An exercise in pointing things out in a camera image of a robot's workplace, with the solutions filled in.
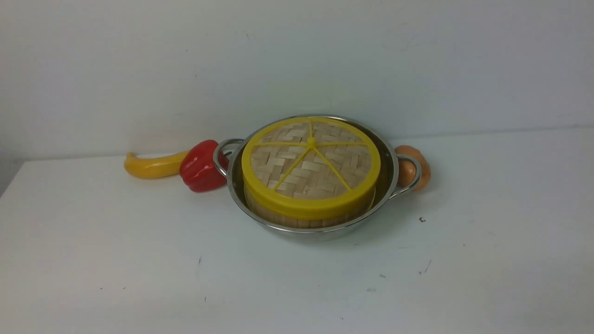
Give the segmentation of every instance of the stainless steel pot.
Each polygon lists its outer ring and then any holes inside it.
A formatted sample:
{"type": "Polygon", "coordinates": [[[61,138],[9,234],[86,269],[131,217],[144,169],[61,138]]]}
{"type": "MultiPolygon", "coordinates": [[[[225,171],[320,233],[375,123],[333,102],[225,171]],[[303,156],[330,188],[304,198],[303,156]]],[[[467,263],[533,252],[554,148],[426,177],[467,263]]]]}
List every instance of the stainless steel pot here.
{"type": "Polygon", "coordinates": [[[375,199],[371,206],[371,209],[367,211],[362,216],[357,217],[356,219],[352,219],[348,222],[342,223],[340,225],[335,225],[326,228],[289,228],[286,226],[277,225],[275,223],[269,222],[255,213],[250,211],[248,208],[247,202],[245,200],[244,195],[244,178],[241,169],[241,154],[243,154],[244,147],[249,142],[251,137],[255,134],[260,132],[263,128],[269,126],[270,124],[274,124],[278,121],[270,123],[258,131],[254,132],[251,136],[246,139],[227,139],[223,140],[214,151],[213,161],[215,164],[216,169],[227,178],[227,187],[229,192],[231,193],[231,197],[235,201],[235,203],[239,206],[241,210],[243,210],[248,216],[252,217],[253,220],[260,223],[261,226],[273,231],[280,233],[285,236],[290,237],[299,237],[305,238],[308,240],[326,240],[329,238],[339,237],[344,235],[355,228],[361,226],[368,217],[373,215],[379,208],[381,208],[384,203],[388,200],[400,196],[409,192],[410,190],[414,189],[418,184],[419,180],[421,179],[421,164],[413,157],[405,156],[405,155],[397,155],[396,152],[390,147],[387,141],[383,140],[377,133],[375,133],[370,128],[362,125],[360,122],[355,121],[354,119],[341,117],[341,116],[334,116],[334,115],[325,115],[325,114],[311,114],[311,115],[299,115],[288,117],[285,119],[296,118],[296,117],[323,117],[323,118],[331,118],[336,119],[339,121],[343,121],[349,125],[352,125],[359,130],[363,131],[377,146],[378,151],[380,152],[381,158],[381,169],[380,169],[380,176],[378,177],[376,188],[375,188],[375,199]],[[230,157],[229,169],[225,170],[223,166],[219,163],[219,153],[226,150],[228,146],[231,145],[238,145],[238,147],[233,152],[232,156],[230,157]],[[398,159],[405,159],[411,161],[416,168],[416,175],[414,180],[411,184],[407,185],[404,188],[397,189],[396,183],[398,181],[398,159]]]}

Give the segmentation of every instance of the red bell pepper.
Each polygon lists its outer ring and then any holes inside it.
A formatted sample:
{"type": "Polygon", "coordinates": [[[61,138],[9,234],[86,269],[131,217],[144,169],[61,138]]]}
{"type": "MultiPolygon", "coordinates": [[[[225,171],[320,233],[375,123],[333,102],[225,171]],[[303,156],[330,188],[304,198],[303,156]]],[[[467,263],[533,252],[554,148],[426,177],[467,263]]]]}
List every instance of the red bell pepper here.
{"type": "MultiPolygon", "coordinates": [[[[194,146],[183,159],[179,167],[179,175],[189,189],[195,193],[202,193],[222,187],[227,179],[214,167],[213,153],[219,145],[209,139],[194,146]]],[[[229,159],[219,153],[220,164],[227,169],[229,159]]]]}

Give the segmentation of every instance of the yellow spoke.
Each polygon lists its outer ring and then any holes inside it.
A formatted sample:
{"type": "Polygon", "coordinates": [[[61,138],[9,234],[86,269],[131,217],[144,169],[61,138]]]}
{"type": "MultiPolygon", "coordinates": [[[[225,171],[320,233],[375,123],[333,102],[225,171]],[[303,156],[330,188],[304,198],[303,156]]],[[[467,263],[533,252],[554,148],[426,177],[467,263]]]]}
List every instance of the yellow spoke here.
{"type": "Polygon", "coordinates": [[[347,146],[367,146],[365,143],[318,143],[317,146],[338,146],[338,145],[347,145],[347,146]]]}
{"type": "Polygon", "coordinates": [[[277,143],[255,143],[254,146],[307,146],[307,144],[294,143],[292,141],[279,141],[277,143]]]}
{"type": "Polygon", "coordinates": [[[291,174],[291,172],[293,171],[293,169],[295,169],[295,167],[297,167],[297,164],[305,157],[305,155],[307,154],[307,152],[309,152],[309,149],[306,149],[303,153],[301,153],[301,155],[295,160],[295,162],[293,163],[293,165],[291,165],[291,167],[289,168],[289,170],[285,173],[285,175],[283,177],[280,178],[279,182],[274,186],[273,190],[276,191],[278,189],[278,187],[280,186],[281,183],[283,183],[285,181],[285,179],[289,176],[289,174],[291,174]]]}
{"type": "Polygon", "coordinates": [[[326,165],[328,165],[328,167],[330,167],[330,170],[334,172],[334,174],[336,174],[336,177],[338,177],[338,179],[340,180],[340,182],[342,182],[342,184],[345,186],[345,188],[348,191],[351,191],[349,185],[346,183],[345,179],[343,179],[340,174],[338,173],[338,171],[336,170],[336,168],[334,168],[334,166],[332,165],[332,163],[330,161],[328,161],[328,159],[326,159],[326,157],[322,154],[322,152],[320,152],[320,150],[316,149],[315,147],[313,148],[313,150],[316,152],[317,155],[320,156],[320,158],[322,158],[322,160],[326,163],[326,165]]]}

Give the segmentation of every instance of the pot rim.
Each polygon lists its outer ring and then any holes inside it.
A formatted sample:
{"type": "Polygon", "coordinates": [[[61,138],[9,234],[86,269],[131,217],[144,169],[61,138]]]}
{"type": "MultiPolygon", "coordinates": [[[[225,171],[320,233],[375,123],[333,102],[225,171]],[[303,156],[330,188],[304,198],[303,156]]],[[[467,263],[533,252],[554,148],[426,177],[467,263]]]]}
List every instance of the pot rim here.
{"type": "Polygon", "coordinates": [[[398,172],[399,172],[399,168],[398,168],[398,158],[396,155],[396,152],[390,148],[390,144],[383,139],[379,134],[377,134],[374,130],[372,130],[370,127],[368,127],[365,124],[362,124],[359,121],[356,121],[352,118],[348,118],[348,117],[343,117],[343,116],[336,116],[336,115],[330,115],[330,114],[305,114],[305,115],[297,115],[297,116],[291,116],[291,117],[287,117],[287,118],[283,118],[274,122],[271,122],[263,127],[261,127],[260,129],[258,129],[257,131],[254,131],[251,135],[249,135],[249,137],[247,137],[245,140],[243,140],[243,142],[240,144],[240,146],[233,152],[233,155],[230,158],[230,162],[229,162],[229,167],[227,169],[227,171],[229,171],[228,173],[226,173],[227,175],[227,188],[229,189],[229,192],[231,194],[231,197],[233,198],[233,200],[235,201],[235,204],[237,204],[237,206],[239,206],[239,208],[245,212],[248,216],[252,217],[253,220],[256,220],[258,223],[264,225],[265,227],[268,228],[272,228],[278,231],[284,231],[284,232],[292,232],[292,233],[296,233],[296,234],[322,234],[322,233],[327,233],[327,232],[333,232],[336,230],[340,230],[340,229],[345,229],[349,226],[355,225],[361,221],[363,221],[364,219],[366,219],[367,217],[371,216],[372,214],[374,214],[379,208],[381,208],[390,198],[393,197],[393,193],[392,190],[394,190],[396,188],[396,184],[398,182],[398,172]],[[237,189],[235,188],[234,182],[233,182],[233,168],[235,166],[235,163],[239,163],[241,164],[241,159],[239,158],[239,154],[240,152],[243,152],[243,149],[245,148],[246,144],[249,142],[249,140],[256,134],[259,133],[262,129],[268,127],[271,124],[277,123],[279,121],[284,121],[286,119],[292,119],[292,118],[299,118],[299,117],[307,117],[307,118],[315,118],[315,117],[321,117],[321,118],[330,118],[330,119],[336,119],[338,121],[343,121],[346,122],[350,125],[353,125],[355,127],[362,127],[364,128],[366,131],[368,131],[369,133],[373,134],[374,136],[376,136],[376,138],[378,138],[383,145],[385,145],[386,149],[388,152],[390,152],[390,157],[392,159],[392,164],[394,166],[394,172],[392,174],[392,180],[390,183],[390,186],[388,187],[388,191],[386,191],[386,193],[383,195],[383,197],[381,198],[381,200],[377,201],[376,204],[374,206],[371,207],[371,209],[369,209],[369,211],[367,211],[366,213],[364,213],[363,215],[355,218],[355,219],[351,219],[347,222],[338,224],[338,225],[334,225],[334,226],[329,226],[329,227],[325,227],[325,228],[291,228],[291,227],[287,227],[287,226],[283,226],[283,225],[278,225],[272,222],[269,222],[259,216],[257,216],[255,213],[253,213],[239,198],[238,194],[237,194],[237,189]]]}

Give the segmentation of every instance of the yellow plastic rim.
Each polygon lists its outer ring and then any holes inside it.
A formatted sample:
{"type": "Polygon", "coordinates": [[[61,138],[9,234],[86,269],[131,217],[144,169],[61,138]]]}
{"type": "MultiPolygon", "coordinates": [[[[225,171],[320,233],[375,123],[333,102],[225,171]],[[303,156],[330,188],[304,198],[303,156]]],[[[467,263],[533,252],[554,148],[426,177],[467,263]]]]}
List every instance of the yellow plastic rim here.
{"type": "Polygon", "coordinates": [[[377,147],[365,135],[361,130],[341,121],[336,121],[330,118],[291,118],[284,121],[280,121],[263,128],[260,132],[254,134],[252,139],[245,145],[244,153],[241,157],[241,166],[244,173],[244,181],[246,190],[253,196],[254,200],[266,209],[277,213],[279,215],[287,216],[294,219],[303,220],[317,220],[317,219],[329,219],[335,218],[340,215],[345,215],[352,211],[354,207],[360,207],[364,205],[375,193],[375,182],[380,175],[380,153],[377,147]],[[260,139],[267,135],[269,132],[276,128],[299,122],[309,122],[309,138],[307,143],[259,143],[260,139]],[[333,124],[342,128],[345,128],[352,133],[356,134],[363,143],[316,143],[313,139],[313,122],[322,122],[333,124]],[[274,189],[269,189],[264,185],[256,174],[254,173],[251,166],[251,155],[252,151],[257,146],[275,146],[275,145],[290,145],[290,146],[305,146],[306,151],[295,160],[290,169],[285,173],[284,177],[279,180],[276,187],[278,187],[285,178],[291,173],[291,171],[299,164],[299,162],[305,157],[305,155],[313,150],[320,158],[328,165],[330,170],[338,177],[343,183],[347,192],[334,197],[326,198],[322,200],[304,200],[301,198],[286,197],[276,192],[274,189]],[[371,167],[368,175],[365,179],[354,189],[351,189],[346,181],[340,176],[340,173],[334,168],[334,166],[321,154],[317,149],[318,146],[334,146],[334,145],[362,145],[367,146],[369,149],[369,155],[371,156],[371,167]]]}

